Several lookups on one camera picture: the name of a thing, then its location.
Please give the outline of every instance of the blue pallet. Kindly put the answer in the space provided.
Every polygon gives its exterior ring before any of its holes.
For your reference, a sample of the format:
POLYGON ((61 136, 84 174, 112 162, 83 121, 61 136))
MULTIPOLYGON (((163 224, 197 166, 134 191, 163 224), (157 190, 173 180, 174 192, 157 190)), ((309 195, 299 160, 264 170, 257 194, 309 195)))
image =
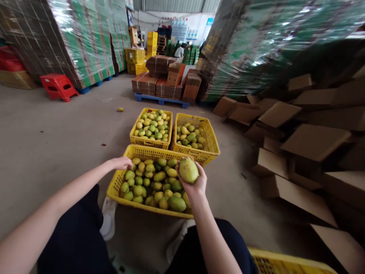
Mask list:
POLYGON ((181 108, 187 108, 190 105, 190 103, 183 102, 183 101, 180 101, 180 100, 160 98, 160 97, 156 97, 156 96, 144 95, 144 94, 139 94, 139 93, 135 93, 134 97, 136 98, 136 101, 138 101, 138 102, 141 102, 142 98, 145 98, 145 99, 157 100, 159 102, 159 105, 163 105, 165 102, 181 104, 181 108))
MULTIPOLYGON (((106 77, 103 81, 110 81, 113 79, 113 76, 109 76, 109 77, 106 77)), ((76 88, 76 90, 81 93, 81 94, 86 94, 90 91, 90 88, 92 88, 93 86, 101 86, 103 84, 103 81, 99 81, 99 82, 96 82, 95 84, 91 85, 91 86, 88 86, 86 88, 76 88)))

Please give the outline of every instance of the person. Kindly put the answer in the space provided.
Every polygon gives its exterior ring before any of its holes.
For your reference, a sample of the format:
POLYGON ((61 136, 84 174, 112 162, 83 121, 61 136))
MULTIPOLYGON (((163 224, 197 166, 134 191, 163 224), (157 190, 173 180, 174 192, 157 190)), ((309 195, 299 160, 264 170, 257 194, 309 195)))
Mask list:
POLYGON ((178 59, 177 62, 182 62, 184 56, 184 48, 186 47, 185 43, 182 43, 180 47, 178 47, 175 51, 175 57, 178 59))
MULTIPOLYGON (((52 195, 0 243, 0 273, 29 273, 37 261, 39 274, 117 273, 100 230, 106 218, 97 204, 97 183, 114 169, 132 167, 127 157, 108 160, 52 195)), ((191 269, 197 273, 258 273, 237 230, 225 220, 214 219, 205 196, 207 177, 199 164, 197 167, 199 177, 194 185, 178 174, 196 225, 187 221, 168 247, 166 273, 191 269)), ((104 232, 110 237, 110 229, 104 232)))

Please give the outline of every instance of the corrugated metal roof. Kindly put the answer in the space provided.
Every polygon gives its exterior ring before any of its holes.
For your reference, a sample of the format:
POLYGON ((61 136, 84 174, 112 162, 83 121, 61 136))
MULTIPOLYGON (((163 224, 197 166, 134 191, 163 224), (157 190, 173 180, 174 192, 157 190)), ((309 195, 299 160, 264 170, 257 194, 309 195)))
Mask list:
MULTIPOLYGON (((214 13, 220 0, 145 0, 145 11, 214 13)), ((133 0, 134 10, 142 10, 142 0, 133 0)))

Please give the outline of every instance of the right hand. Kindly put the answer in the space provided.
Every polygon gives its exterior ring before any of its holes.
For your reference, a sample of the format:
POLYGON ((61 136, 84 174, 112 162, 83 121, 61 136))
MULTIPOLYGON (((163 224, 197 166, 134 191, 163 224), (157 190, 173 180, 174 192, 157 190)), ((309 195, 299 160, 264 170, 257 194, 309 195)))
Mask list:
POLYGON ((184 187, 184 190, 186 191, 189 199, 196 196, 196 194, 205 196, 207 177, 205 175, 203 167, 198 162, 195 162, 195 164, 198 167, 199 177, 196 179, 195 184, 193 184, 193 185, 185 182, 184 179, 181 177, 180 171, 179 171, 180 161, 178 161, 178 164, 176 166, 179 180, 180 180, 182 186, 184 187))

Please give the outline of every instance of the yellow plastic crate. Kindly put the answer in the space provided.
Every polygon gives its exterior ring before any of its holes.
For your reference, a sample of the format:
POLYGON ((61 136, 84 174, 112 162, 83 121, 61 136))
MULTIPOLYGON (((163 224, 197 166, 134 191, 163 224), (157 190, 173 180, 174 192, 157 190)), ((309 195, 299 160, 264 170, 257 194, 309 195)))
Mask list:
POLYGON ((17 72, 0 70, 0 83, 10 88, 34 89, 39 87, 26 70, 17 72))
POLYGON ((209 119, 183 113, 178 113, 176 115, 171 150, 193 156, 196 161, 198 161, 198 163, 202 166, 210 163, 215 158, 217 158, 218 155, 221 154, 218 146, 217 137, 214 134, 214 130, 209 119), (191 125, 195 126, 196 129, 203 129, 201 135, 203 138, 205 138, 205 143, 203 144, 204 150, 189 148, 183 145, 179 145, 176 142, 177 127, 183 126, 186 123, 190 123, 191 125))
POLYGON ((135 74, 139 75, 142 72, 147 72, 146 63, 140 63, 140 64, 129 64, 127 63, 127 70, 129 74, 135 74))
POLYGON ((260 274, 337 274, 327 264, 249 247, 260 274))
POLYGON ((149 53, 153 53, 157 51, 157 46, 147 46, 147 55, 149 55, 149 53))
POLYGON ((157 32, 148 32, 147 39, 156 39, 157 40, 158 35, 159 34, 157 32))
MULTIPOLYGON (((140 158, 142 161, 147 159, 157 160, 158 158, 165 158, 169 160, 170 158, 176 158, 177 160, 181 160, 182 157, 187 157, 187 155, 174 152, 171 150, 163 150, 160 148, 153 148, 153 147, 144 147, 140 145, 129 145, 125 150, 123 156, 133 159, 134 157, 140 158)), ((143 209, 151 212, 155 212, 158 214, 170 215, 179 218, 185 219, 193 219, 194 216, 191 214, 186 213, 179 213, 165 209, 159 209, 156 207, 150 207, 147 205, 139 204, 136 202, 128 201, 119 197, 119 190, 121 188, 122 183, 124 182, 124 174, 126 173, 125 170, 117 170, 114 173, 113 179, 109 184, 109 187, 106 191, 106 194, 109 198, 117 201, 118 203, 124 206, 131 206, 138 209, 143 209)))
POLYGON ((163 142, 161 140, 150 140, 150 139, 144 139, 141 138, 139 136, 134 136, 134 132, 137 130, 137 123, 138 121, 141 119, 141 116, 143 113, 148 112, 149 110, 151 111, 158 111, 158 109, 155 108, 144 108, 141 113, 138 115, 138 118, 136 120, 136 122, 134 123, 134 126, 132 127, 132 130, 129 133, 130 136, 130 142, 132 144, 136 144, 136 145, 143 145, 143 146, 147 146, 147 147, 155 147, 155 148, 162 148, 162 149, 168 149, 168 146, 170 145, 171 142, 171 135, 172 135, 172 127, 173 127, 173 115, 172 112, 169 111, 164 111, 164 113, 167 114, 168 117, 170 117, 170 123, 168 125, 169 127, 169 132, 168 132, 168 141, 167 142, 163 142))
POLYGON ((143 63, 144 56, 144 49, 125 49, 125 59, 129 64, 143 63))
POLYGON ((146 57, 150 58, 150 57, 152 57, 152 56, 156 56, 156 55, 157 55, 157 52, 156 52, 156 51, 153 51, 153 52, 149 52, 149 51, 147 51, 147 55, 146 55, 146 57))

